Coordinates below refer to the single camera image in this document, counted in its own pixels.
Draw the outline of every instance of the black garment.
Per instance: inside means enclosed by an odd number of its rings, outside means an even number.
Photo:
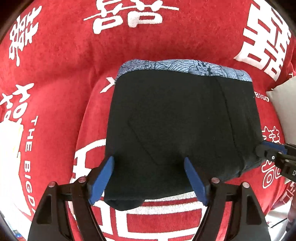
[[[118,78],[105,156],[104,201],[117,210],[192,191],[184,158],[222,181],[260,165],[262,133],[252,82],[163,70]]]

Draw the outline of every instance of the red blanket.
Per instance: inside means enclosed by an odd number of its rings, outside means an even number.
[[[100,164],[114,79],[131,59],[197,59],[245,70],[264,138],[284,143],[266,91],[296,75],[294,49],[295,37],[264,0],[35,0],[0,45],[0,121],[24,126],[21,211],[32,220],[50,181],[69,183]],[[279,173],[266,161],[229,183],[249,182],[267,214],[295,191]],[[125,212],[103,201],[93,208],[110,240],[190,240],[204,210],[193,193]]]

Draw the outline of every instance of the white pillow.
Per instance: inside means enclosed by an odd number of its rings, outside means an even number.
[[[277,112],[286,143],[296,145],[296,76],[266,93]]]

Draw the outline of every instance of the silver rivet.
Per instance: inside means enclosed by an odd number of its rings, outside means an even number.
[[[219,183],[219,182],[220,182],[219,178],[216,178],[216,177],[212,178],[212,183]]]
[[[48,186],[49,186],[50,188],[53,188],[55,185],[56,185],[56,182],[50,182],[50,183],[48,184]]]
[[[78,178],[78,181],[80,183],[84,183],[86,181],[86,177],[80,177],[80,178]]]
[[[250,187],[250,184],[246,183],[246,182],[242,183],[242,185],[243,185],[244,188],[249,188]]]

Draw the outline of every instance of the gray wave pattern lining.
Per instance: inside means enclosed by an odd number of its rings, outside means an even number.
[[[251,77],[243,70],[232,69],[225,66],[192,59],[171,59],[162,61],[148,61],[139,59],[130,60],[125,62],[120,67],[115,82],[121,75],[127,72],[142,69],[171,70],[199,76],[220,76],[224,78],[252,82]]]

